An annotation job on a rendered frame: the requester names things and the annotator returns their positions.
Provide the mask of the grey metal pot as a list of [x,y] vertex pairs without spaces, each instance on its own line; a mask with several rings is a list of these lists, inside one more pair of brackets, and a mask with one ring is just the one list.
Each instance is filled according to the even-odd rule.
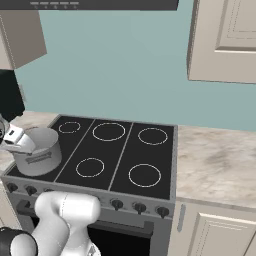
[[39,176],[57,168],[62,161],[58,133],[51,128],[31,128],[25,134],[36,148],[31,155],[14,153],[18,170],[27,176]]

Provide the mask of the black glass oven door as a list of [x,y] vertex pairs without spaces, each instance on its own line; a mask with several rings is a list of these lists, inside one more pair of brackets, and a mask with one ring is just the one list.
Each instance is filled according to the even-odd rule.
[[[98,220],[143,227],[144,222],[152,222],[142,215],[103,209]],[[138,236],[130,236],[90,228],[88,233],[91,240],[98,246],[102,256],[150,256],[151,240]]]

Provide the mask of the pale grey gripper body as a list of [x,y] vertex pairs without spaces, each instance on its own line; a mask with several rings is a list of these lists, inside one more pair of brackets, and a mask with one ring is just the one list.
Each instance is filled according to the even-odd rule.
[[32,154],[35,148],[35,143],[26,133],[17,142],[17,149],[21,153]]

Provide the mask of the beige base cupboard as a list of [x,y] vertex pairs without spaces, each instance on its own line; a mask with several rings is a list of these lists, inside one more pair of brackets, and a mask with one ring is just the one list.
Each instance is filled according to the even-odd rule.
[[8,199],[3,184],[0,182],[0,227],[20,229],[20,223]]

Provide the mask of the beige base cupboard door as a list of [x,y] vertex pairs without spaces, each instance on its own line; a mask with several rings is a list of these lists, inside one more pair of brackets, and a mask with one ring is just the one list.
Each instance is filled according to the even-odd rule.
[[[186,212],[178,232],[181,204]],[[178,200],[168,256],[256,256],[256,209]]]

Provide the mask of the grey stove with black hob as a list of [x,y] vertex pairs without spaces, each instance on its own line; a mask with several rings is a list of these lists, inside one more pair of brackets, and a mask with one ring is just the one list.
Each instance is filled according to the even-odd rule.
[[[23,229],[31,232],[39,219],[20,215],[16,206],[28,200],[34,208],[44,189],[96,196],[103,209],[138,214],[135,203],[146,211],[138,214],[153,221],[150,256],[167,256],[176,201],[177,132],[175,125],[58,116],[50,127],[58,132],[62,153],[60,165],[48,174],[29,177],[11,165],[2,176],[12,207]],[[7,184],[18,189],[9,192]],[[33,186],[37,193],[26,191]],[[169,209],[162,218],[158,207]]]

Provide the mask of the dark grey range hood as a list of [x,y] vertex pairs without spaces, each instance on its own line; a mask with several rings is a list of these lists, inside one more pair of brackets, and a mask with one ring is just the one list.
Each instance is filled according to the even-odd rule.
[[176,11],[179,0],[18,0],[24,10]]

